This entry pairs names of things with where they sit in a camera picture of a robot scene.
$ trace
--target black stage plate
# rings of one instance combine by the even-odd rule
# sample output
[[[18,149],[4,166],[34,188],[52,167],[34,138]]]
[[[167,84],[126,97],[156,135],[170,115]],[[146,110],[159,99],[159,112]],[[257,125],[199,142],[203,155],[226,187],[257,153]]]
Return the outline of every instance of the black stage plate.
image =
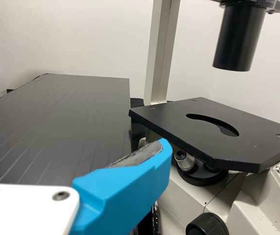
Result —
[[[129,116],[212,167],[259,173],[280,161],[279,123],[206,98],[133,108]]]
[[[0,98],[0,183],[71,185],[131,152],[129,80],[44,74]]]

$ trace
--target blue clip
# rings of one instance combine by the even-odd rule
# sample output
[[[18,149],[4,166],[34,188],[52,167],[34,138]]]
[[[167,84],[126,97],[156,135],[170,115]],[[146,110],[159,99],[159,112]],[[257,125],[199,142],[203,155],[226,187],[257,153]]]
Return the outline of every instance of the blue clip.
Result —
[[[71,235],[126,235],[150,211],[169,181],[172,148],[139,165],[103,168],[73,180],[80,207]]]

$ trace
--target white wall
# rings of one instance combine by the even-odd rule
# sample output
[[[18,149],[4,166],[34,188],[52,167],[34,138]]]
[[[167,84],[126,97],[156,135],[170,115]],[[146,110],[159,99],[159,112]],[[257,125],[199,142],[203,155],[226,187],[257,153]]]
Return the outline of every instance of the white wall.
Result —
[[[0,0],[0,90],[45,72],[128,77],[143,97],[153,0]],[[181,0],[168,99],[204,96],[280,122],[280,14],[250,72],[212,68],[223,9]]]

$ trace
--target focus knob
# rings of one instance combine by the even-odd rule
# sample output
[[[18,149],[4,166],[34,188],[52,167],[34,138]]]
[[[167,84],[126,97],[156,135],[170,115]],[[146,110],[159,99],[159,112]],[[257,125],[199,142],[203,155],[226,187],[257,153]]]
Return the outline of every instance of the focus knob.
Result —
[[[213,213],[203,213],[194,219],[185,229],[186,235],[229,235],[221,218]]]

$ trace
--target black cylinder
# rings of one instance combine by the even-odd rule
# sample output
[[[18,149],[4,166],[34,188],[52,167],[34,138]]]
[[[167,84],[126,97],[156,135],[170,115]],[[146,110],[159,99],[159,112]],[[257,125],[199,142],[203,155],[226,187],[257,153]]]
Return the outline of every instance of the black cylinder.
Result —
[[[213,66],[249,71],[266,9],[231,3],[226,5]]]

